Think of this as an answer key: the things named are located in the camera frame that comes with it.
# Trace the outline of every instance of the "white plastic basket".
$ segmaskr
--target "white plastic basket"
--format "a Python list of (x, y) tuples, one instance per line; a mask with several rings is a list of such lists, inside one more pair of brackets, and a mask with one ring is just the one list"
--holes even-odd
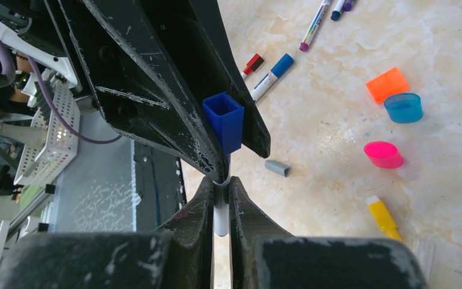
[[(54, 87), (54, 106), (63, 119), (76, 131), (79, 130), (81, 112), (67, 84), (57, 82)], [(40, 110), (31, 122), (32, 127), (45, 128)], [(15, 184), (46, 185), (51, 183), (77, 155), (78, 138), (72, 135), (58, 118), (51, 113), (47, 138), (43, 149), (25, 146), (15, 176)]]

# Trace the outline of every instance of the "blue block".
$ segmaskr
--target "blue block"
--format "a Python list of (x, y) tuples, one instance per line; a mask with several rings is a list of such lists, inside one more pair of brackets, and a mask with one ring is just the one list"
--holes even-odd
[(226, 92), (222, 92), (206, 98), (203, 101), (203, 111), (214, 129), (224, 154), (231, 154), (242, 147), (244, 107)]

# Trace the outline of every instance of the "pink oval container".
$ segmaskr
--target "pink oval container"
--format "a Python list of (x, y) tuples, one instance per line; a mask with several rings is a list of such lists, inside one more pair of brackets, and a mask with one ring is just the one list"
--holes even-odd
[(404, 162), (398, 148), (386, 141), (370, 142), (364, 146), (364, 152), (375, 166), (383, 169), (395, 169)]

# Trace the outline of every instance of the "blue marker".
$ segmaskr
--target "blue marker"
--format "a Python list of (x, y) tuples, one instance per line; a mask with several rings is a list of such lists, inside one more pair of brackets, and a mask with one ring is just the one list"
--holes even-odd
[(265, 77), (254, 87), (252, 91), (252, 99), (257, 102), (265, 92), (277, 81), (285, 72), (286, 70), (295, 62), (289, 54), (285, 54), (282, 58), (277, 62), (277, 64), (268, 72)]

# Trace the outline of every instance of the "transparent plastic object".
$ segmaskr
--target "transparent plastic object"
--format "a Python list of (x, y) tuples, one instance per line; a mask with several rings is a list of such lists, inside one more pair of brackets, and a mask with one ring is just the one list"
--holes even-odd
[(426, 278), (426, 283), (430, 283), (433, 261), (435, 260), (436, 244), (430, 239), (422, 238), (415, 242), (415, 257), (419, 260), (419, 266)]

